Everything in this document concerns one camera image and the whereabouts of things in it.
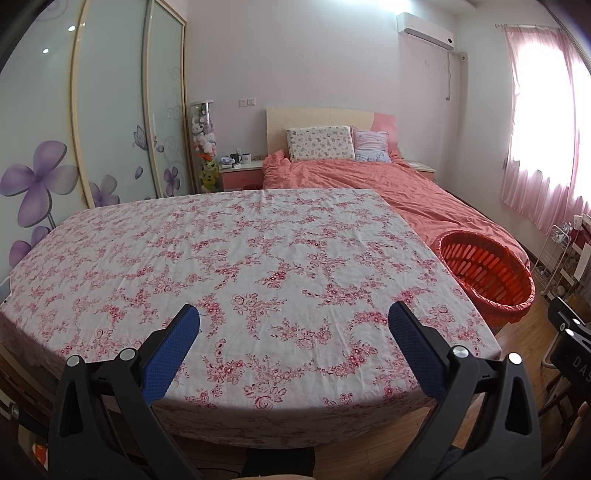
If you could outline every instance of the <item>red laundry basket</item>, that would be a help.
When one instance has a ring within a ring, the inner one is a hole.
[[[478,233],[452,230],[438,236],[431,248],[490,328],[519,322],[529,311],[534,280],[507,247]]]

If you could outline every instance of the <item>purple flower decal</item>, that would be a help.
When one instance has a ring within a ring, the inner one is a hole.
[[[142,150],[148,150],[148,140],[146,139],[146,134],[144,129],[138,125],[138,129],[134,132],[134,143],[131,145],[132,147],[138,146]],[[156,135],[154,136],[154,146],[156,147]],[[158,145],[156,147],[156,151],[162,153],[164,151],[163,145]]]
[[[177,167],[173,167],[172,171],[169,169],[164,170],[164,181],[168,183],[166,185],[166,196],[171,197],[175,190],[178,190],[181,187],[181,179],[177,178],[178,169]]]
[[[46,226],[38,226],[33,229],[33,234],[31,235],[31,243],[28,244],[24,240],[17,240],[12,244],[10,248],[10,253],[8,254],[8,263],[10,263],[11,267],[16,267],[17,264],[25,258],[25,255],[29,253],[35,245],[37,245],[41,240],[43,240],[47,234],[49,233],[49,228]]]
[[[33,169],[15,163],[10,165],[0,180],[0,194],[12,197],[27,192],[18,209],[17,222],[30,227],[51,214],[51,194],[68,195],[78,182],[78,167],[58,167],[67,147],[57,140],[39,144],[33,154]]]
[[[95,201],[95,207],[106,207],[107,205],[118,205],[119,195],[112,193],[117,188],[117,180],[111,175],[105,175],[99,186],[94,182],[89,182],[92,199]]]

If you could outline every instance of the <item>metal screw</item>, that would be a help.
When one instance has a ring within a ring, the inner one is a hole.
[[[509,354],[509,362],[515,365],[519,365],[521,363],[521,355],[515,352],[511,352]]]
[[[18,411],[18,405],[15,403],[10,404],[10,415],[13,419],[18,420],[20,412]]]
[[[119,354],[119,358],[124,361],[131,360],[133,357],[135,357],[135,350],[132,348],[126,348]]]
[[[78,355],[72,355],[66,363],[68,367],[75,367],[80,363],[80,357]]]
[[[458,358],[466,358],[468,355],[470,355],[468,349],[462,345],[455,346],[452,352]]]

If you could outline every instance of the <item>blue gripper pad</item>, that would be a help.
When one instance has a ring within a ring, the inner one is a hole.
[[[199,332],[199,312],[185,305],[166,330],[142,371],[142,395],[148,405],[164,397]]]
[[[447,390],[446,367],[425,338],[419,321],[402,302],[390,307],[388,328],[425,395],[440,401]]]

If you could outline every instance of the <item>striped pillow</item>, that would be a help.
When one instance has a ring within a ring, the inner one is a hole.
[[[351,127],[355,150],[382,150],[388,152],[388,132],[371,132]]]

